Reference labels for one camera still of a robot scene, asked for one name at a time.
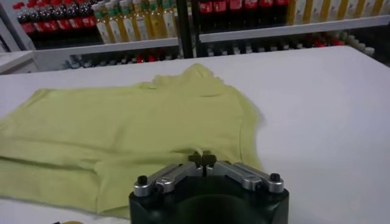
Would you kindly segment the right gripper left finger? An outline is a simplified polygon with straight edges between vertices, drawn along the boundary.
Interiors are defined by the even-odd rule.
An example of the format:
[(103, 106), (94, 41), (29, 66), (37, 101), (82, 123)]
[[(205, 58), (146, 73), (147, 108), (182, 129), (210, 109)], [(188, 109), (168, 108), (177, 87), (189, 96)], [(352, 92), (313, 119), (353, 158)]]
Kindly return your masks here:
[(134, 184), (133, 194), (137, 197), (148, 197), (154, 191), (167, 194), (186, 177), (199, 177), (202, 174), (202, 156), (195, 153), (188, 157), (185, 164), (170, 164), (150, 176), (139, 176)]

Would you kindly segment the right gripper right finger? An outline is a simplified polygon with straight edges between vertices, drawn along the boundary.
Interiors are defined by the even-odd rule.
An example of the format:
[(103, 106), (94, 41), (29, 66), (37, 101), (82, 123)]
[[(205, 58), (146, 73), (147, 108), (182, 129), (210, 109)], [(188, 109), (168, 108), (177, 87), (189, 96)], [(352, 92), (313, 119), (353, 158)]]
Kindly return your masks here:
[(214, 155), (204, 155), (202, 165), (207, 176), (229, 177), (248, 191), (266, 189), (272, 194), (281, 194), (285, 190), (284, 181), (278, 173), (267, 174), (243, 163), (217, 161)]

